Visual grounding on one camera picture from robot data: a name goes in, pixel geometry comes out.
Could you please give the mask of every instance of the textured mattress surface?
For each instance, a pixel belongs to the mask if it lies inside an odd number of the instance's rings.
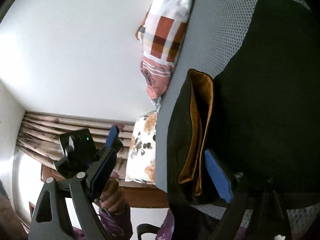
[[[294,0],[308,8],[303,0]],[[249,28],[257,0],[194,0],[181,54],[168,91],[158,114],[156,135],[156,185],[167,191],[167,131],[173,107],[187,71],[195,68],[213,78],[240,48]],[[202,205],[197,208],[221,218],[225,208]],[[288,211],[292,231],[306,230],[320,210],[320,205]],[[247,226],[251,212],[242,221]]]

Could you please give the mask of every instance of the floral pillow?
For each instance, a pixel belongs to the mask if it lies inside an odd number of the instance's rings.
[[[157,113],[138,119],[134,125],[125,181],[155,183]]]

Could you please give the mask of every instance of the curtain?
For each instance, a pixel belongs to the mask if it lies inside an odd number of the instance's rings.
[[[17,148],[41,164],[55,169],[53,161],[63,157],[59,142],[60,134],[88,128],[96,147],[101,148],[108,137],[109,129],[114,124],[119,127],[119,138],[124,145],[117,154],[114,171],[119,174],[120,179],[124,179],[133,124],[93,122],[26,112],[17,137]]]

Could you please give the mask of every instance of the gray mesh fabric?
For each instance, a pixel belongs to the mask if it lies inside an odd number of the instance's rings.
[[[308,7],[303,0],[295,0]],[[179,61],[158,114],[156,137],[156,185],[167,191],[167,131],[173,107],[190,68],[215,77],[240,48],[249,28],[257,0],[194,0]],[[212,217],[221,218],[225,208],[197,206]],[[320,205],[288,211],[292,231],[305,231],[320,210]],[[246,211],[242,226],[247,226],[251,211]]]

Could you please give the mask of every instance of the plaid blanket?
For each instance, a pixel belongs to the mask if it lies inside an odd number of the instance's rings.
[[[147,93],[156,99],[166,92],[184,38],[192,0],[153,0],[136,38],[143,47],[140,70]]]

